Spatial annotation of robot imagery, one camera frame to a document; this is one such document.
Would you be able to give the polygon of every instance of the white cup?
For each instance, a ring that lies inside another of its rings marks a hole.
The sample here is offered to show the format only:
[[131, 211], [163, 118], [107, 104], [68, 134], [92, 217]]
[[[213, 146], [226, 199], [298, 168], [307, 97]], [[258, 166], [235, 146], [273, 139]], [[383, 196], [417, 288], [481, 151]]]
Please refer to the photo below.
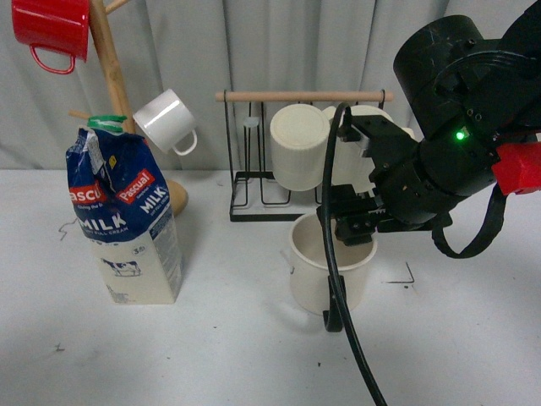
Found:
[[[370, 260], [378, 244], [346, 246], [333, 234], [338, 272], [344, 276], [347, 306], [354, 309], [363, 297]], [[322, 315], [329, 309], [329, 271], [323, 245], [323, 232], [315, 213], [299, 217], [289, 232], [292, 274], [290, 285], [293, 297], [306, 310]]]
[[270, 121], [270, 153], [276, 181], [286, 189], [305, 191], [323, 178], [329, 119], [319, 108], [292, 104]]
[[[164, 153], [173, 149], [179, 156], [185, 156], [197, 146], [195, 118], [171, 89], [143, 106], [134, 114], [134, 120]], [[175, 145], [190, 133], [194, 137], [192, 145], [185, 151], [178, 150]]]
[[[368, 105], [351, 106], [354, 116], [380, 115], [393, 123], [391, 116], [380, 108]], [[335, 114], [334, 107], [323, 110], [326, 117], [332, 121]], [[410, 137], [415, 139], [411, 129], [403, 128]], [[369, 175], [374, 171], [374, 162], [371, 158], [362, 157], [363, 149], [356, 142], [336, 141], [335, 160], [332, 167], [333, 184], [351, 184], [356, 193], [367, 192], [374, 187]]]

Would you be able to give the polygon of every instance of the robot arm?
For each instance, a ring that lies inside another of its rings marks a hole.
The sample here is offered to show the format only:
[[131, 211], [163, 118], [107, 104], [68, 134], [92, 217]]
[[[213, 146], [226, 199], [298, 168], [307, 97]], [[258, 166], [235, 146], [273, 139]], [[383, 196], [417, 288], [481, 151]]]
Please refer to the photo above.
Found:
[[[506, 196], [541, 189], [541, 1], [500, 40], [483, 39], [468, 17], [438, 19], [402, 46], [394, 70], [424, 139], [342, 106], [337, 135], [368, 140], [375, 189], [370, 196], [333, 186], [335, 234], [361, 244], [376, 230], [433, 230], [448, 256], [474, 256], [500, 231]], [[449, 211], [496, 181], [481, 232], [468, 250], [453, 253], [443, 237]]]

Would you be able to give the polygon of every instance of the red mug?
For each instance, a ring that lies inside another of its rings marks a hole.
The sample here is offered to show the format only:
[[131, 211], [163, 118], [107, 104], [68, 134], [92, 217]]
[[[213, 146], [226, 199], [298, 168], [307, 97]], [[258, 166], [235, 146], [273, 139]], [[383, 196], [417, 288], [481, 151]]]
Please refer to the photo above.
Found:
[[[11, 17], [17, 41], [30, 46], [37, 64], [47, 72], [71, 74], [75, 59], [86, 61], [89, 0], [12, 0]], [[68, 55], [65, 70], [45, 65], [36, 49]]]

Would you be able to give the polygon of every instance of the white curtain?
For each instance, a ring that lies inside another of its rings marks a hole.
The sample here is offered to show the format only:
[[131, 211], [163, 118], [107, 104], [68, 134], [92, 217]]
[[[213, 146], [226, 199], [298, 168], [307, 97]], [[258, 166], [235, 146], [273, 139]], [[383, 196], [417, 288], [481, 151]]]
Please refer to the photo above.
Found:
[[[533, 0], [131, 0], [109, 15], [132, 110], [165, 89], [198, 122], [199, 145], [182, 159], [152, 149], [162, 169], [229, 168], [224, 106], [229, 91], [373, 91], [395, 122], [416, 128], [392, 63], [428, 22], [465, 14], [485, 38], [501, 37]], [[61, 76], [45, 72], [13, 34], [10, 2], [0, 9], [0, 168], [65, 168], [64, 152], [84, 121], [112, 112], [91, 38], [86, 63]], [[42, 54], [50, 64], [66, 58]], [[269, 107], [268, 116], [280, 106]], [[233, 164], [242, 154], [247, 106], [230, 109]], [[422, 135], [417, 130], [418, 139]]]

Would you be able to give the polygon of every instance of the white table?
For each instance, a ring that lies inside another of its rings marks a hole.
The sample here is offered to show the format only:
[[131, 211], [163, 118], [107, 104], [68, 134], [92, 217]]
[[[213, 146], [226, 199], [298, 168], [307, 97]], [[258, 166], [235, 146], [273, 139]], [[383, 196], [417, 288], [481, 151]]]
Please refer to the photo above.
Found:
[[[0, 404], [373, 404], [344, 332], [289, 290], [290, 222], [229, 222], [229, 172], [176, 172], [187, 269], [174, 305], [114, 305], [63, 171], [0, 171]], [[457, 207], [455, 247], [490, 190]], [[389, 405], [541, 404], [541, 194], [511, 196], [485, 253], [379, 234], [352, 311]], [[407, 281], [406, 262], [415, 277]]]

